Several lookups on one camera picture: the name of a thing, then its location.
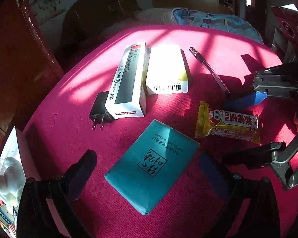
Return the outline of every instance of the snack package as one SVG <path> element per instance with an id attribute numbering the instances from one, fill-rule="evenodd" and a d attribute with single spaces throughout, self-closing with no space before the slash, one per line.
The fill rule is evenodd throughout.
<path id="1" fill-rule="evenodd" d="M 248 140 L 260 144 L 258 117 L 209 108 L 208 103 L 201 101 L 195 138 L 207 135 Z"/>

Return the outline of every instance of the teal tissue pack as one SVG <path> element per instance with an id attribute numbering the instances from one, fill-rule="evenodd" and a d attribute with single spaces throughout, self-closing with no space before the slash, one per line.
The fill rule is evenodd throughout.
<path id="1" fill-rule="evenodd" d="M 195 140 L 153 120 L 104 177 L 136 210 L 147 215 L 176 182 L 198 147 Z"/>

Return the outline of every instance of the blue blanket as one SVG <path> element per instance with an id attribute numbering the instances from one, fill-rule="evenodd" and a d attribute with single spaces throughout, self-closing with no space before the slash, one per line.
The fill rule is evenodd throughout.
<path id="1" fill-rule="evenodd" d="M 185 8 L 175 8 L 172 13 L 179 25 L 214 28 L 264 43 L 261 35 L 252 25 L 235 15 L 211 14 Z"/>

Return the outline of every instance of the white figurine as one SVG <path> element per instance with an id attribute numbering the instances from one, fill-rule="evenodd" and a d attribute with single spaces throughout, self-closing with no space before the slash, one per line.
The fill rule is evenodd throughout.
<path id="1" fill-rule="evenodd" d="M 26 181 L 22 165 L 13 157 L 7 157 L 3 166 L 6 168 L 0 175 L 0 199 L 7 205 L 13 215 L 13 206 L 19 206 L 23 187 Z"/>

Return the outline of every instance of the round table top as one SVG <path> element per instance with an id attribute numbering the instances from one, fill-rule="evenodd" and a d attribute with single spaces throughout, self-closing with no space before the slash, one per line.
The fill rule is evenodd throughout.
<path id="1" fill-rule="evenodd" d="M 183 49 L 191 75 L 189 92 L 147 96 L 145 117 L 121 118 L 105 124 L 103 130 L 93 131 L 88 116 L 97 94 L 109 90 L 126 46 L 140 42 L 146 42 L 147 47 L 178 44 Z M 86 150 L 96 151 L 96 169 L 73 206 L 98 238 L 199 237 L 223 206 L 199 169 L 199 153 L 207 149 L 220 160 L 226 152 L 254 146 L 248 141 L 218 136 L 199 140 L 200 151 L 167 195 L 146 216 L 137 212 L 104 179 L 104 174 L 153 119 L 193 138 L 200 101 L 208 102 L 213 108 L 221 105 L 220 88 L 189 52 L 191 46 L 205 57 L 232 94 L 244 91 L 252 83 L 254 71 L 281 64 L 266 46 L 223 31 L 176 25 L 127 29 L 72 68 L 40 104 L 24 130 L 42 179 L 64 173 Z M 261 144 L 273 141 L 288 144 L 296 134 L 295 110 L 290 101 L 266 99 L 246 112 L 259 115 Z M 298 153 L 291 164 L 298 166 Z M 229 169 L 249 179 L 259 180 L 263 176 L 271 179 L 281 232 L 285 234 L 298 212 L 298 187 L 284 192 L 269 168 L 247 170 L 239 165 Z"/>

